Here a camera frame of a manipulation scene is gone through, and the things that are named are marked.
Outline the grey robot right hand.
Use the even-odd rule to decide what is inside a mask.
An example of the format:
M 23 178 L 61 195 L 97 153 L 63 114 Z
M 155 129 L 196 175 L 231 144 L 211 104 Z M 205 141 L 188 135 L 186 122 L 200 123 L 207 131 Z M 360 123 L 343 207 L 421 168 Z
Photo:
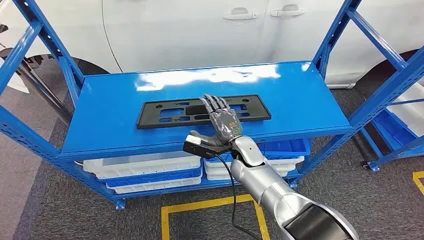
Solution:
M 232 140 L 241 137 L 243 128 L 236 112 L 222 97 L 204 94 L 200 100 L 209 114 L 210 121 L 215 129 L 215 134 L 206 136 L 195 130 L 189 132 L 190 136 L 200 139 L 200 143 L 207 146 L 223 147 Z

